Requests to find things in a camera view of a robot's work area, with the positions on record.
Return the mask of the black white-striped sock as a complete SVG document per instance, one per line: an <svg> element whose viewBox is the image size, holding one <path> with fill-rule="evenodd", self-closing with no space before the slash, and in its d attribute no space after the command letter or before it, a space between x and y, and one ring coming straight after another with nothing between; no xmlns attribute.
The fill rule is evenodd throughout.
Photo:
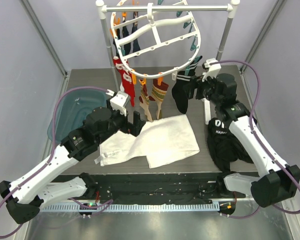
<svg viewBox="0 0 300 240"><path fill-rule="evenodd" d="M202 58L202 55L197 56L184 70L176 74L175 84L171 93L178 111L182 114L186 114L188 110L188 97L184 87L190 82L191 77L195 75L197 65Z"/></svg>

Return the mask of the beige striped sock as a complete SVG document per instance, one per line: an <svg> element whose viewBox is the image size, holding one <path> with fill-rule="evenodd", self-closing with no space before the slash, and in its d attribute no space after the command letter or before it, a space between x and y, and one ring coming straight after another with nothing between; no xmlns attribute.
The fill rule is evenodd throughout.
<svg viewBox="0 0 300 240"><path fill-rule="evenodd" d="M152 116L149 110L149 96L147 92L146 79L139 80L140 82L140 96L139 96L139 105L144 110L144 114L148 121L152 122Z"/></svg>
<svg viewBox="0 0 300 240"><path fill-rule="evenodd" d="M167 83L161 81L159 84L159 82L159 79L153 79L152 91L149 96L149 100L157 104L156 118L158 120L162 118L162 103L169 88Z"/></svg>

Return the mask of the red santa sock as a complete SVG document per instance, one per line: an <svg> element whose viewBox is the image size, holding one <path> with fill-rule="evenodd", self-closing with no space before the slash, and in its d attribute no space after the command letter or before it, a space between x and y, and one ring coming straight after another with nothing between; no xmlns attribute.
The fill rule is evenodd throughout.
<svg viewBox="0 0 300 240"><path fill-rule="evenodd" d="M118 56L112 58L113 64L116 70L119 72L121 77L121 86L123 87L122 92L127 93L130 96L130 104L132 107L135 106L135 87L133 84L132 74L124 66L121 59Z"/></svg>

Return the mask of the white round clip hanger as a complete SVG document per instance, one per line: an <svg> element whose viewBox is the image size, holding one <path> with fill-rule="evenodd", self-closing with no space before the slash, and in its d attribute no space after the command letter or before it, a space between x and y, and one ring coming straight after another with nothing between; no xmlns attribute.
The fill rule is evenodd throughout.
<svg viewBox="0 0 300 240"><path fill-rule="evenodd" d="M166 75L171 74L172 78L175 79L177 72L184 70L197 56L200 50L200 43L201 43L201 33L197 26L197 23L195 21L195 18L192 14L192 9L190 9L190 6L188 5L188 2L186 0L181 0L173 5L168 6L161 6L161 5L154 5L153 3L149 3L145 9L142 7L136 7L136 6L124 6L125 1L121 0L117 6L114 8L114 11L111 14L111 24L110 24L110 31L112 32L112 36L115 42L116 49L119 54L119 58L121 59L121 62L124 64L124 66L127 68L127 70L132 74L132 77L135 79L136 77L143 78L143 79L159 79L161 77L164 77ZM132 20L125 21L123 23L116 22L115 17L117 12L139 12L139 11L146 11L146 14L138 16ZM167 18L167 19L160 19L155 20L154 16L155 14L159 12L164 11L177 11L177 12L184 12L186 11L187 14L184 16L181 16L178 14L176 18ZM138 28L133 33L131 33L128 36L119 38L116 30L119 28L126 27L130 24L135 24L138 21L142 19L147 19L148 24L142 26L141 28ZM177 36L172 39L168 40L161 40L158 32L158 27L170 27L178 24L183 24L183 26L186 28L187 26L190 26L189 31L187 34ZM124 46L127 44L130 44L137 40L140 36L143 34L152 31L153 37L155 40L155 45L152 45L150 47L135 51L133 53L128 54L126 50L124 50ZM181 66L176 66L170 70L159 72L157 74L146 74L146 73L138 73L133 68L130 67L128 61L131 58L139 57L142 54L157 50L159 48L163 48L166 46L169 46L173 43L184 41L185 39L193 38L190 50L193 51L193 55L191 58L189 58L184 64Z"/></svg>

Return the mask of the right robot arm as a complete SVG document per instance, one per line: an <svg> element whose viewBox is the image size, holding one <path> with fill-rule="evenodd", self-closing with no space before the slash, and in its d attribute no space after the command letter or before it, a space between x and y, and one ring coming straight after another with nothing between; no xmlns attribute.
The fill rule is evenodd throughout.
<svg viewBox="0 0 300 240"><path fill-rule="evenodd" d="M242 144L258 172L257 177L226 174L215 186L220 197L238 192L253 197L260 207L266 208L296 195L300 168L287 164L260 133L248 108L237 100L233 75L192 76L186 94L189 99L206 99L214 104L216 116Z"/></svg>

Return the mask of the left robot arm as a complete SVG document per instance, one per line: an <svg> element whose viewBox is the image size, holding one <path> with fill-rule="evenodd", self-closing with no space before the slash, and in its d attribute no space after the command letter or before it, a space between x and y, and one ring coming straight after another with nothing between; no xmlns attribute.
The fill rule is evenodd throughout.
<svg viewBox="0 0 300 240"><path fill-rule="evenodd" d="M78 197L92 199L98 185L88 173L54 186L48 184L96 152L101 143L118 131L137 137L145 124L137 111L133 113L133 122L129 122L128 116L119 110L95 108L83 120L83 125L71 131L48 158L19 179L0 182L0 195L8 213L17 224L24 224L56 202Z"/></svg>

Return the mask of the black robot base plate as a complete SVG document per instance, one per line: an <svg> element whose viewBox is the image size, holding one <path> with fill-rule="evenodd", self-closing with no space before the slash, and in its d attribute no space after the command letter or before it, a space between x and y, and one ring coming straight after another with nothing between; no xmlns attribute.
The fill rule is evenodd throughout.
<svg viewBox="0 0 300 240"><path fill-rule="evenodd" d="M245 195L222 189L218 173L93 174L97 184L90 196L79 200L113 200L122 205L209 204L213 199L243 199Z"/></svg>

